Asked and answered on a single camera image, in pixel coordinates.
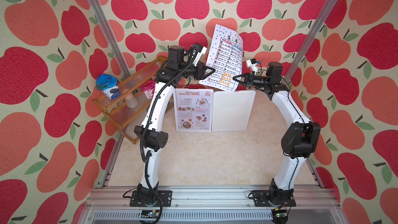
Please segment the white dotted menu sheet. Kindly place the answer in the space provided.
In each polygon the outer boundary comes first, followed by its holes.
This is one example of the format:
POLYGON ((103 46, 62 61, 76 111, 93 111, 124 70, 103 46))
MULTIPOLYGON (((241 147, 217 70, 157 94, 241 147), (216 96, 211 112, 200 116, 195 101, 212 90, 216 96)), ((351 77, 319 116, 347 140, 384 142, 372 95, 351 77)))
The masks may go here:
POLYGON ((240 75, 243 69, 243 39, 224 26, 215 25, 206 66, 215 71, 200 84, 223 91, 235 91, 238 87, 233 77, 240 75))

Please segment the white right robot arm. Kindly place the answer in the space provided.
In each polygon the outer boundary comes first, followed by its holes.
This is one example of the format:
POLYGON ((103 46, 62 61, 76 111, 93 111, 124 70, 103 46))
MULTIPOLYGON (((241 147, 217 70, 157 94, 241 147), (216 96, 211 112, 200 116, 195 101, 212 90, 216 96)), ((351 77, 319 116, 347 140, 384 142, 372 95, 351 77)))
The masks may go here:
POLYGON ((233 80, 247 89, 264 92, 278 107, 288 126, 281 140, 284 159, 277 175, 268 190, 252 191, 248 198, 255 206, 295 206, 294 183, 301 166, 317 148, 320 124, 306 117, 293 100, 289 87, 283 83, 281 63, 270 62, 265 76, 258 74, 262 67, 256 59, 248 60, 246 64, 251 72, 234 76, 233 80))

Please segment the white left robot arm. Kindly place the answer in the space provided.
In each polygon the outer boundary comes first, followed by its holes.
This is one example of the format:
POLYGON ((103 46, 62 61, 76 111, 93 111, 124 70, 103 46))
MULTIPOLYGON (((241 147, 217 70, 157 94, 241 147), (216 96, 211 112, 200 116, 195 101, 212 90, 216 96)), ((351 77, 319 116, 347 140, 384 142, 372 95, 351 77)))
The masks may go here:
POLYGON ((182 78, 204 80, 215 72, 214 68, 200 61, 206 51, 207 48, 198 43, 188 50, 182 46, 169 47, 168 59, 155 76, 154 95, 148 113, 142 124, 134 128, 134 133, 140 139, 140 154, 144 162, 143 179, 137 187, 137 194, 140 201, 146 201, 149 205, 161 202, 158 196, 158 169, 162 149, 169 138, 162 131, 167 106, 182 78))

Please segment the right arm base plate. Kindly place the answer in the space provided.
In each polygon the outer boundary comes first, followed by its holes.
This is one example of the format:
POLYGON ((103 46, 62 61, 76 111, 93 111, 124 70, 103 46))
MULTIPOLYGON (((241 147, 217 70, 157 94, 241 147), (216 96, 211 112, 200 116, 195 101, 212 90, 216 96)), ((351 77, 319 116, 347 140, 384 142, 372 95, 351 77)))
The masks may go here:
POLYGON ((296 207, 293 193, 288 190, 254 190, 249 193, 248 199, 253 200, 256 207, 296 207))

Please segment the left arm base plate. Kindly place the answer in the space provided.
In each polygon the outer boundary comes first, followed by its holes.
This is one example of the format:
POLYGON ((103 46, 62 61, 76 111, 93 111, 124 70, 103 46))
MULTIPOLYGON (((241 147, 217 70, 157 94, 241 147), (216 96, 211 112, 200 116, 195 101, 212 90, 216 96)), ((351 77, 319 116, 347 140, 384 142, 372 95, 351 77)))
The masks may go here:
POLYGON ((161 201, 159 201, 151 191, 145 190, 146 189, 144 188, 141 191, 133 191, 133 195, 130 200, 130 207, 159 207, 160 203, 162 203, 164 207, 171 206, 173 194, 171 190, 160 190, 157 192, 157 196, 161 201))

